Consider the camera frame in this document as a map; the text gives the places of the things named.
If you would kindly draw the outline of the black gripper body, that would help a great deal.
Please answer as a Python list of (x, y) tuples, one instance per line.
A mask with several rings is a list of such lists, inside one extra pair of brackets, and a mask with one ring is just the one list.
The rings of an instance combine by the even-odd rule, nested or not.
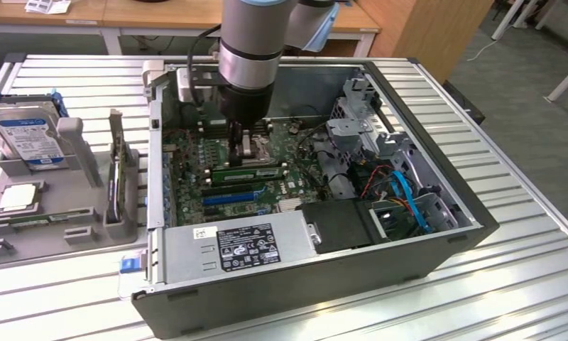
[(233, 85), (219, 87), (220, 113), (244, 129), (255, 126), (269, 111), (272, 85), (248, 90)]

